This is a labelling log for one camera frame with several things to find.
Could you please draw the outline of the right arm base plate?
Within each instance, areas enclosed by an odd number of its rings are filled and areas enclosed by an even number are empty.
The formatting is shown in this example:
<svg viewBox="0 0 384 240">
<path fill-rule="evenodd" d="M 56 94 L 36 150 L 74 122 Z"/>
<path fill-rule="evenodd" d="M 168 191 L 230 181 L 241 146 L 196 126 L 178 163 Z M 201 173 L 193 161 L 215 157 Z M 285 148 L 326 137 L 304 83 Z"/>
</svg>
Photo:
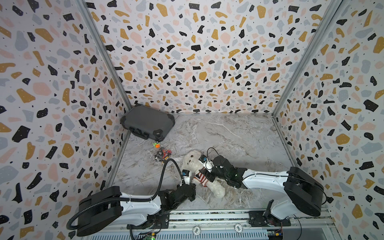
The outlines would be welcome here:
<svg viewBox="0 0 384 240">
<path fill-rule="evenodd" d="M 274 200 L 270 200 L 265 211 L 249 211 L 249 224 L 252 227 L 290 227 L 291 222 L 288 217 L 279 220 L 271 213 Z"/>
</svg>

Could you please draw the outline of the white teddy bear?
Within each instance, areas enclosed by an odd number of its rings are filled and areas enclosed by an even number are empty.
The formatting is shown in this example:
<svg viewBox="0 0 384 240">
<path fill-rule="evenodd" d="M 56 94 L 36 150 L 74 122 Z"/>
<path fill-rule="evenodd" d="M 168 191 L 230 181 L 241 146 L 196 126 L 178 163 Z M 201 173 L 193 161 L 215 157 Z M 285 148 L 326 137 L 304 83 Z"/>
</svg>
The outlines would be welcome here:
<svg viewBox="0 0 384 240">
<path fill-rule="evenodd" d="M 200 151 L 193 150 L 183 158 L 182 168 L 190 171 L 190 181 L 208 187 L 216 198 L 223 198 L 226 190 L 217 180 L 209 180 L 213 165 Z"/>
</svg>

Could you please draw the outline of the red white striped sweater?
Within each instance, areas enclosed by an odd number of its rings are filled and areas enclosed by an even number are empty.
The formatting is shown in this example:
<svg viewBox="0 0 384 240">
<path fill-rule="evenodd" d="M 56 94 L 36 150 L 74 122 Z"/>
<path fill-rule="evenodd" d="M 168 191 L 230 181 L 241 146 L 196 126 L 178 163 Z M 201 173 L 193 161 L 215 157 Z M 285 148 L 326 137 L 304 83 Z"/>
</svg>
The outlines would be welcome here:
<svg viewBox="0 0 384 240">
<path fill-rule="evenodd" d="M 208 171 L 205 168 L 198 170 L 192 179 L 193 184 L 201 185 L 203 187 L 211 185 L 212 182 L 206 177 L 206 173 L 208 173 Z"/>
</svg>

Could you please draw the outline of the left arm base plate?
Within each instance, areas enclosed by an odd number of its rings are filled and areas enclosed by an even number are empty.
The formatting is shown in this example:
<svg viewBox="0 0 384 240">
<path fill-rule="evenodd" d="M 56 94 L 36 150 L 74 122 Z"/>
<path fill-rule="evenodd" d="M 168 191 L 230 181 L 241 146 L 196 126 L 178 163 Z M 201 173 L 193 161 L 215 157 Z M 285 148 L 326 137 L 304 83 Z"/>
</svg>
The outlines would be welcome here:
<svg viewBox="0 0 384 240">
<path fill-rule="evenodd" d="M 154 215 L 127 214 L 123 215 L 122 218 L 127 225 L 132 226 L 135 230 L 167 229 L 170 223 L 170 213 L 171 211 L 161 210 Z"/>
</svg>

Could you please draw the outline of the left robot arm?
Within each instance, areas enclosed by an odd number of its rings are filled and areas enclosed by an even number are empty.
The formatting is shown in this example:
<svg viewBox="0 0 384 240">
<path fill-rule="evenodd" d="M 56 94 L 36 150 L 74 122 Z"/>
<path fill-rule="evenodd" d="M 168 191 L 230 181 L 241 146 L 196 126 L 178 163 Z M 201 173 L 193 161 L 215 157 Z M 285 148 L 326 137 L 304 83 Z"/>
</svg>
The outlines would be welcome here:
<svg viewBox="0 0 384 240">
<path fill-rule="evenodd" d="M 162 228 L 167 228 L 165 217 L 186 200 L 192 202 L 195 198 L 195 184 L 181 184 L 175 190 L 159 191 L 153 200 L 151 196 L 122 193 L 120 187 L 113 186 L 81 200 L 79 212 L 74 216 L 77 225 L 67 223 L 67 227 L 74 228 L 78 237 L 95 234 L 108 225 L 145 229 L 159 221 Z"/>
</svg>

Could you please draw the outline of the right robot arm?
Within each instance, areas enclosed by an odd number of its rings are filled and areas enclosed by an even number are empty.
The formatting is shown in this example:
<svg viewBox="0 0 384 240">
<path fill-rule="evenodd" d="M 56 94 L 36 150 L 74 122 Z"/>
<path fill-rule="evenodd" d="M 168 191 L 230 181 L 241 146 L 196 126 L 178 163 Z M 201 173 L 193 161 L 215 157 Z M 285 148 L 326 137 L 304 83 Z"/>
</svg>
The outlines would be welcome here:
<svg viewBox="0 0 384 240">
<path fill-rule="evenodd" d="M 205 155 L 199 161 L 204 168 L 200 172 L 208 181 L 224 180 L 235 189 L 267 189 L 284 194 L 279 200 L 271 200 L 262 213 L 267 225 L 282 224 L 287 217 L 304 213 L 319 217 L 326 195 L 324 187 L 297 167 L 285 172 L 258 172 L 234 167 L 229 160 L 219 155 L 212 161 Z"/>
</svg>

